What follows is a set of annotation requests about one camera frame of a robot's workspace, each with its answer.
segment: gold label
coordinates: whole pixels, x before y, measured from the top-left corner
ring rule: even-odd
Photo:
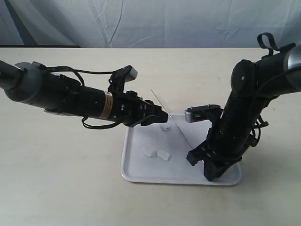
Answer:
[[[112,111],[113,107],[113,95],[110,92],[104,91],[105,103],[102,114],[99,116],[101,119],[107,119]]]

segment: small white block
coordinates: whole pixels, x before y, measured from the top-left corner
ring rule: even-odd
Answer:
[[[161,159],[163,159],[164,161],[168,161],[169,157],[170,157],[170,153],[168,153],[167,151],[164,150],[157,150],[157,156]]]
[[[166,123],[161,123],[161,124],[160,124],[160,128],[161,128],[163,131],[169,130],[170,124],[169,124],[168,122],[166,122]]]
[[[148,147],[144,147],[144,148],[142,148],[142,150],[143,150],[143,154],[145,154],[149,158],[154,156],[154,154],[156,153],[156,151],[154,149],[151,149]]]

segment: table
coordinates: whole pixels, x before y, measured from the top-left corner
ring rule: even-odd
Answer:
[[[0,48],[0,59],[11,64],[95,71],[131,64],[138,77],[125,90],[158,104],[153,89],[174,113],[208,103],[224,107],[235,64],[265,54],[257,48]],[[108,76],[83,76],[87,86],[108,87]],[[300,98],[271,102],[262,113],[270,126],[244,155],[241,182],[211,187],[127,182],[120,174],[126,127],[88,130],[78,117],[46,114],[0,92],[0,225],[298,225]]]

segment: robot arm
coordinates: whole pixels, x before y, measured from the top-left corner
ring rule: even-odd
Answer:
[[[268,37],[271,48],[263,44],[263,35]],[[235,66],[224,110],[208,105],[185,111],[187,122],[212,122],[206,140],[187,155],[191,165],[204,162],[204,175],[209,181],[240,161],[249,146],[257,145],[261,128],[268,125],[260,114],[271,100],[301,91],[301,46],[292,43],[278,48],[270,33],[259,35],[258,42],[269,49],[269,54],[256,63],[242,60]],[[258,138],[255,129],[259,130]]]
[[[78,80],[54,72],[73,72]],[[102,91],[85,86],[82,73],[108,74],[110,86]],[[13,101],[44,108],[47,113],[77,115],[88,129],[109,129],[121,123],[133,127],[167,122],[168,115],[150,100],[143,100],[136,92],[124,93],[125,82],[134,80],[137,71],[132,66],[114,72],[97,73],[70,67],[46,67],[37,62],[15,66],[0,61],[0,87]],[[104,126],[85,123],[88,118],[114,122]]]

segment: plastic tray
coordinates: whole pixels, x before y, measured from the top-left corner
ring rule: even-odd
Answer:
[[[211,127],[211,122],[200,121],[187,123],[184,114],[171,114],[186,138],[196,147],[201,144]],[[208,181],[203,175],[203,162],[191,166],[186,156],[191,146],[179,132],[172,120],[170,129],[163,131],[155,123],[150,126],[135,126],[127,128],[121,161],[121,174],[131,182],[188,184],[188,185],[218,185],[231,186],[241,180],[239,163],[233,165],[219,179]],[[147,157],[143,147],[163,149],[171,154],[168,161],[163,161],[156,155]]]

